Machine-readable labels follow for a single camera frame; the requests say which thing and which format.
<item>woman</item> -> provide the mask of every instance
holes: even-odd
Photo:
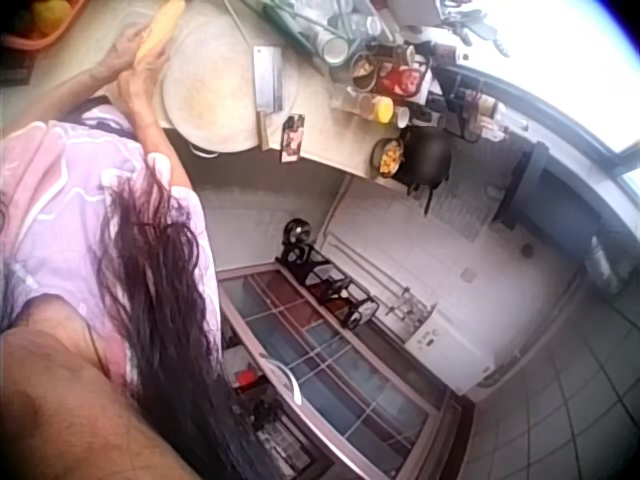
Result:
[[[134,65],[143,31],[3,132],[0,464],[272,480],[221,372],[202,207],[154,113],[164,47]],[[116,79],[126,117],[90,99]]]

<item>pink shirt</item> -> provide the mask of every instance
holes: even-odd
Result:
[[[83,116],[87,123],[92,119],[131,129],[111,106],[97,107]],[[147,174],[142,147],[99,130],[49,122],[33,123],[6,138],[2,155],[0,188],[8,203],[8,222],[1,240],[18,278],[16,311],[38,295],[60,295],[102,337],[112,380],[131,381],[135,372],[128,348],[105,312],[94,259],[108,209],[109,188],[105,187],[115,186],[121,176],[130,177],[134,187],[142,183]],[[169,159],[151,153],[147,161],[169,188]],[[196,280],[206,299],[210,334],[219,336],[218,289],[200,200],[188,188],[171,187],[170,192],[191,213],[190,226],[200,245]],[[111,222],[115,232],[117,219]]]

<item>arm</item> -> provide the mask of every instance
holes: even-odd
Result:
[[[145,26],[130,29],[111,48],[98,65],[85,70],[54,87],[2,131],[2,138],[26,127],[32,122],[60,119],[70,108],[90,98],[118,75],[129,68],[142,41]]]
[[[136,62],[131,70],[120,75],[118,89],[129,107],[131,124],[145,153],[165,155],[171,162],[170,184],[193,189],[178,154],[160,126],[153,106],[153,95],[168,58],[165,45],[158,45]]]

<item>cabinet handle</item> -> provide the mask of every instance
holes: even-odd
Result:
[[[291,370],[289,370],[286,365],[278,360],[271,358],[269,355],[264,353],[260,354],[260,358],[269,362],[275,367],[278,367],[282,373],[284,373],[288,378],[289,382],[291,382],[291,387],[293,388],[293,401],[296,402],[296,405],[302,405],[302,393],[300,392],[300,385],[298,385],[298,381],[296,377],[293,376]]]

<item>yellow corn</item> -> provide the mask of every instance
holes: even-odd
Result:
[[[158,13],[156,13],[156,16],[153,18],[151,26],[145,33],[146,39],[140,46],[140,50],[138,50],[136,62],[149,53],[149,50],[153,47],[173,35],[185,6],[185,0],[169,0],[162,8],[160,8],[160,10],[158,10]]]

